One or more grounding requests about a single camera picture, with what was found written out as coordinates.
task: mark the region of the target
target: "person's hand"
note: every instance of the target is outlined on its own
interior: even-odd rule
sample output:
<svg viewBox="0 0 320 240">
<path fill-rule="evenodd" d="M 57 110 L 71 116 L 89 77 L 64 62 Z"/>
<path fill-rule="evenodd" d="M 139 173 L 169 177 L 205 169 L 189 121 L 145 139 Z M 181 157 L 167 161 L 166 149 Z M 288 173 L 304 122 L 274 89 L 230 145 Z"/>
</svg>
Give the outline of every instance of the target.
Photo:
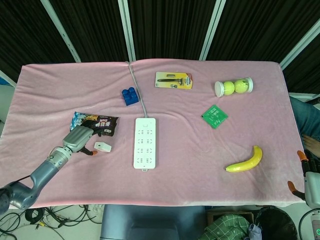
<svg viewBox="0 0 320 240">
<path fill-rule="evenodd" d="M 318 158 L 320 158 L 320 141 L 317 141 L 307 135 L 303 135 L 302 138 L 305 148 L 316 155 Z"/>
</svg>

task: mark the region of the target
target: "black backdrop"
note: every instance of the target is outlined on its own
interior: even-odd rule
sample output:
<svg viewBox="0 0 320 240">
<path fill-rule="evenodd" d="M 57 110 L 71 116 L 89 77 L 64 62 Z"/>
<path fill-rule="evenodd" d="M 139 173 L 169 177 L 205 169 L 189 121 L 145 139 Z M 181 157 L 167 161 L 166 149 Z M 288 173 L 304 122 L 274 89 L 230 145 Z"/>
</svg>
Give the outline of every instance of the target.
<svg viewBox="0 0 320 240">
<path fill-rule="evenodd" d="M 117 0 L 50 0 L 82 62 L 127 61 Z M 136 59 L 198 60 L 215 0 L 128 0 Z M 0 70 L 73 63 L 40 0 L 0 0 Z M 320 19 L 320 0 L 226 0 L 207 60 L 281 62 Z M 320 93 L 320 36 L 283 71 L 290 92 Z"/>
</svg>

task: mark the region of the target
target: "power strip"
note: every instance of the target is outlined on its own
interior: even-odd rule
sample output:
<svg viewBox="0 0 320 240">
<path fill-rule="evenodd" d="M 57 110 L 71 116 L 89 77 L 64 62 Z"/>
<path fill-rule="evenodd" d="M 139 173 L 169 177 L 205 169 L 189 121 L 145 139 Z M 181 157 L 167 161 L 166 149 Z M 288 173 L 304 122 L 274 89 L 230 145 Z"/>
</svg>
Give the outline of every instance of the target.
<svg viewBox="0 0 320 240">
<path fill-rule="evenodd" d="M 143 172 L 156 167 L 156 119 L 135 120 L 133 167 Z"/>
</svg>

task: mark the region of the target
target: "blue toy block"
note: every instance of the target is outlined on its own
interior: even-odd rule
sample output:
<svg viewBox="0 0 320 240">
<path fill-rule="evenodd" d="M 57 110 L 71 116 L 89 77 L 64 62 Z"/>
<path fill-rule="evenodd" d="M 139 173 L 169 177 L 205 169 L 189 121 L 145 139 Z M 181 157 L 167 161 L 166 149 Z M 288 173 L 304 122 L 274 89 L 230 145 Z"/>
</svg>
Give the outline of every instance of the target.
<svg viewBox="0 0 320 240">
<path fill-rule="evenodd" d="M 125 101 L 125 105 L 127 106 L 139 102 L 139 98 L 137 96 L 136 90 L 133 87 L 129 87 L 128 90 L 127 89 L 122 90 L 122 95 Z"/>
</svg>

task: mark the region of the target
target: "clear plastic container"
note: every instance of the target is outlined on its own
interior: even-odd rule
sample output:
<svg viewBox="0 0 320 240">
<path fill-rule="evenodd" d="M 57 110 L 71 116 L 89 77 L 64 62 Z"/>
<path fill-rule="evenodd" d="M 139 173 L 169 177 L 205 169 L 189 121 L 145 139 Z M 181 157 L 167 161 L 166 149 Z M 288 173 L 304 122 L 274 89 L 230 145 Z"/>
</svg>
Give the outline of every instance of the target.
<svg viewBox="0 0 320 240">
<path fill-rule="evenodd" d="M 245 94 L 251 93 L 254 89 L 254 82 L 251 77 L 238 78 L 230 81 L 217 81 L 214 84 L 215 95 L 220 98 L 223 95 L 232 95 L 233 93 Z"/>
</svg>

